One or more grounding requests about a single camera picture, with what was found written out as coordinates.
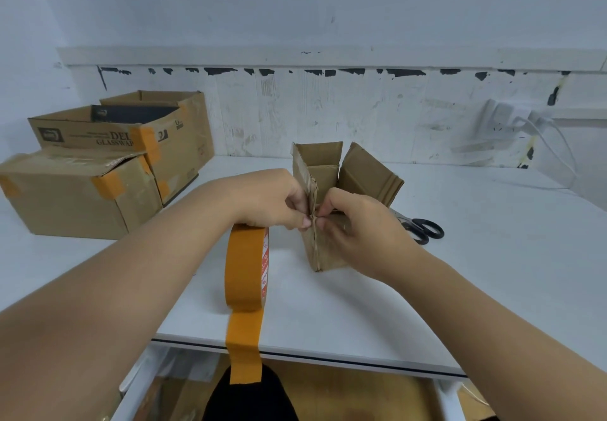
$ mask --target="white table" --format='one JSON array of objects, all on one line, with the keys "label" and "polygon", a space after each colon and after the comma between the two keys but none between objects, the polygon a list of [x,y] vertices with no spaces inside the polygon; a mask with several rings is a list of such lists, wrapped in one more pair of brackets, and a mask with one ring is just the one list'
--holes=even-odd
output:
[{"label": "white table", "polygon": [[[215,157],[196,184],[285,159]],[[607,371],[607,213],[534,170],[389,164],[405,184],[392,207],[440,224],[426,248],[521,317]],[[109,245],[33,236],[0,200],[0,309]],[[218,242],[155,340],[225,351],[229,309]],[[270,231],[263,355],[437,379],[464,372],[392,289],[352,269],[314,273],[298,232]]]}]

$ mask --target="small cardboard box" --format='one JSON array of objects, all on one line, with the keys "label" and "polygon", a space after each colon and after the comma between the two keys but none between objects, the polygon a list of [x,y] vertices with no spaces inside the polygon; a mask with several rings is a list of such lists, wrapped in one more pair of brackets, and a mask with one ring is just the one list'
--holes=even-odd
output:
[{"label": "small cardboard box", "polygon": [[[354,194],[369,195],[389,207],[403,181],[358,144],[352,143],[339,168],[343,142],[293,144],[293,176],[306,191],[312,227],[302,232],[310,267],[326,271],[346,265],[331,241],[316,227],[316,212],[330,188],[341,188]],[[350,221],[341,213],[329,218],[350,228]]]},{"label": "small cardboard box", "polygon": [[172,106],[185,110],[193,123],[198,150],[198,170],[214,155],[211,126],[206,113],[205,94],[202,92],[158,92],[137,90],[124,95],[103,98],[101,104],[122,106]]},{"label": "small cardboard box", "polygon": [[28,119],[43,148],[145,152],[167,205],[196,177],[193,124],[171,106],[85,106]]},{"label": "small cardboard box", "polygon": [[161,208],[140,152],[45,148],[0,164],[0,186],[34,234],[119,239]]}]

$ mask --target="orange tape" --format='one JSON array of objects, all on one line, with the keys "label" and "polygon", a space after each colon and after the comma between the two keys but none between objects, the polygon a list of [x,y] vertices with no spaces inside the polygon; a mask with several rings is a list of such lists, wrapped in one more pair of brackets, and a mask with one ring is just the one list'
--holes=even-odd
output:
[{"label": "orange tape", "polygon": [[125,192],[125,186],[116,170],[112,170],[103,176],[94,176],[90,179],[97,188],[97,192],[104,199],[113,201],[120,194]]},{"label": "orange tape", "polygon": [[167,183],[165,180],[158,181],[158,192],[160,193],[160,198],[164,200],[169,194],[171,194],[169,183]]},{"label": "orange tape", "polygon": [[226,347],[232,370],[230,384],[258,383],[262,379],[259,333],[268,291],[268,228],[237,224],[232,227],[224,289],[232,309]]},{"label": "orange tape", "polygon": [[19,191],[17,185],[13,183],[8,176],[0,176],[0,188],[2,188],[2,191],[4,192],[4,195],[6,195],[7,199],[17,197],[21,194],[21,191]]},{"label": "orange tape", "polygon": [[139,156],[137,158],[139,159],[139,163],[141,164],[141,168],[143,169],[143,171],[148,175],[151,175],[152,170],[150,170],[150,166],[148,165],[148,161],[146,160],[146,158],[143,156]]},{"label": "orange tape", "polygon": [[133,140],[136,151],[146,151],[148,161],[151,165],[160,160],[160,148],[156,141],[156,134],[152,127],[131,127],[129,134]]}]

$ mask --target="wall trim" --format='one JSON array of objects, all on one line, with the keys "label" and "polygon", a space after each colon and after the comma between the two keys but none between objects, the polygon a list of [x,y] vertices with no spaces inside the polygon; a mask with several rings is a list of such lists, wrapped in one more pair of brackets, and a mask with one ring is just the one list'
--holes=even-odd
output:
[{"label": "wall trim", "polygon": [[436,67],[607,71],[607,50],[421,46],[59,47],[63,64]]}]

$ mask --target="forearm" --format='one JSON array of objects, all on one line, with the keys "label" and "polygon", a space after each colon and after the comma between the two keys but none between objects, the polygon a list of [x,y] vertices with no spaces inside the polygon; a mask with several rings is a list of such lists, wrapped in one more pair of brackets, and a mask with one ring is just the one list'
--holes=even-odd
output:
[{"label": "forearm", "polygon": [[0,314],[0,418],[92,418],[234,219],[213,184],[194,189]]},{"label": "forearm", "polygon": [[392,285],[501,419],[585,420],[607,412],[607,374],[423,251]]}]

